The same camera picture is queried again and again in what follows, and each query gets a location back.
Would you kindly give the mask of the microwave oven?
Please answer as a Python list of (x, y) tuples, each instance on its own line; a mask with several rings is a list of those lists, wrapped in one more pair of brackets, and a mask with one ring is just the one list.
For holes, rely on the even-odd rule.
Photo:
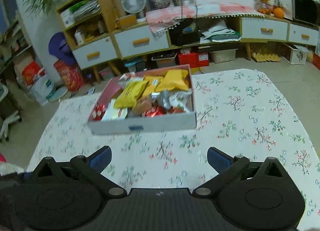
[(319, 26), (319, 3), (314, 0), (292, 0), (295, 21)]

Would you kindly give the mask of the oranges in bowl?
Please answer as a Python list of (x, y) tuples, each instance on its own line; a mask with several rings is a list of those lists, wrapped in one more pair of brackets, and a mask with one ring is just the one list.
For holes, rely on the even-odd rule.
[(281, 0), (258, 0), (256, 3), (257, 12), (264, 15), (273, 15), (275, 18), (284, 19), (285, 13)]

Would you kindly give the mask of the white desk fan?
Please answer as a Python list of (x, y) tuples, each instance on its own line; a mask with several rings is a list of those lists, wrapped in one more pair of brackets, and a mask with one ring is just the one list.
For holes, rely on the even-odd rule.
[(144, 9), (147, 0), (121, 0), (123, 9), (129, 14), (135, 14), (137, 18), (144, 18)]

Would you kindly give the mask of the pink cardboard box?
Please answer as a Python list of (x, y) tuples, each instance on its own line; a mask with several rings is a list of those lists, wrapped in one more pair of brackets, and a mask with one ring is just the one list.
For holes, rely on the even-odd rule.
[(88, 117), (95, 135), (191, 130), (196, 127), (189, 65), (111, 79)]

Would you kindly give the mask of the silver foil snack bag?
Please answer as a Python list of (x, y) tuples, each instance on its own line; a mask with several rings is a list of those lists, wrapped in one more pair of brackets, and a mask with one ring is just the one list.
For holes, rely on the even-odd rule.
[(159, 92), (159, 95), (157, 96), (156, 100), (158, 106), (164, 108), (166, 111), (171, 109), (168, 90), (163, 90)]

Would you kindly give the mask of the low tv cabinet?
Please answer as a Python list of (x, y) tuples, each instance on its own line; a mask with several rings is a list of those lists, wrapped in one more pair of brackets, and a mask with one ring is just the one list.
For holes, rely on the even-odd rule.
[[(225, 16), (193, 19), (198, 27), (199, 39), (182, 41), (180, 47), (210, 46), (213, 44), (244, 43), (249, 51), (250, 43), (289, 42), (315, 47), (318, 43), (318, 27), (281, 20), (273, 16)], [(214, 39), (205, 39), (204, 32), (224, 22), (235, 35), (216, 34)]]

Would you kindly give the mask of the yellow snack bag in box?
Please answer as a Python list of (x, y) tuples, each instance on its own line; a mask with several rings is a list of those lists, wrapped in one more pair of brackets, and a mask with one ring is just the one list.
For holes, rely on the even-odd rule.
[(157, 86), (163, 81), (163, 79), (163, 76), (144, 76), (144, 81), (147, 82), (147, 85), (142, 93), (142, 97), (146, 97), (155, 92)]

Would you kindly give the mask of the red gift bag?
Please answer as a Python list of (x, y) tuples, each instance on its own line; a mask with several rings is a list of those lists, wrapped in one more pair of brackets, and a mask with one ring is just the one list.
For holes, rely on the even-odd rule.
[(59, 60), (54, 63), (54, 68), (68, 91), (77, 92), (84, 85), (84, 79), (77, 64), (69, 66), (64, 61)]

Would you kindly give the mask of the red candy wrapper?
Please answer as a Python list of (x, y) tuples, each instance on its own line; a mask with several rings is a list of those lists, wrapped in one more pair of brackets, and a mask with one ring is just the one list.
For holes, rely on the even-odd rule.
[(142, 113), (142, 117), (155, 117), (155, 116), (162, 116), (166, 114), (166, 111), (163, 107), (154, 106), (151, 109)]

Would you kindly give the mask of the floral tablecloth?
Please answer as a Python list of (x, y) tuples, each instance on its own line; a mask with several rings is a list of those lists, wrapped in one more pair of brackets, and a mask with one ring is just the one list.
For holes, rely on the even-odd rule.
[(207, 161), (214, 146), (252, 161), (277, 158), (305, 202), (300, 230), (319, 227), (319, 159), (298, 116), (262, 72), (236, 69), (192, 77), (196, 126), (186, 131), (94, 135), (87, 127), (97, 94), (64, 100), (46, 126), (30, 160), (68, 161), (104, 145), (112, 162), (103, 174), (131, 188), (194, 189), (216, 175)]

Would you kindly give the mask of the red storage box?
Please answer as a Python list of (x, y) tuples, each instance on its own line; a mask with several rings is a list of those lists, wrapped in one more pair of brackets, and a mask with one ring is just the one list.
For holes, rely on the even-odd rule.
[(178, 60), (180, 65), (189, 65), (190, 68), (199, 68), (209, 66), (208, 53), (187, 53), (178, 54)]

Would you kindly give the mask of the white snack packet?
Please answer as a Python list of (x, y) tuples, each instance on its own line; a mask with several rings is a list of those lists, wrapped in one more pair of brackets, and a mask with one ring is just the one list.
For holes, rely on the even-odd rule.
[(101, 119), (101, 121), (124, 120), (128, 114), (127, 108), (114, 108), (115, 99), (112, 99)]

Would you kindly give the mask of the white orange-print snack bag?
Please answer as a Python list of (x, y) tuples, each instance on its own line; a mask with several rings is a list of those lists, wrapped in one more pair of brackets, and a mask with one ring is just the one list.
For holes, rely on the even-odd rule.
[(190, 97), (189, 91), (177, 91), (169, 95), (169, 113), (190, 113), (192, 109), (187, 106)]

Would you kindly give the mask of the yellow chip bag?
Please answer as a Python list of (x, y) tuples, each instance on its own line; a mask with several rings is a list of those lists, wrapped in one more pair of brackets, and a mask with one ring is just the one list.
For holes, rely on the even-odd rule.
[(147, 81), (133, 81), (124, 88), (121, 95), (116, 98), (114, 102), (114, 108), (133, 108), (137, 104), (137, 100), (144, 92)]

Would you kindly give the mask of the large orange-yellow snack bag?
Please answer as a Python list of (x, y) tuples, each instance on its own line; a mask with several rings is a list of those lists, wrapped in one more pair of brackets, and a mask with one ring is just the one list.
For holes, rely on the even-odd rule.
[(186, 81), (186, 77), (189, 75), (186, 69), (172, 69), (167, 72), (164, 79), (156, 87), (155, 92), (162, 92), (165, 90), (181, 90), (188, 91), (189, 83)]

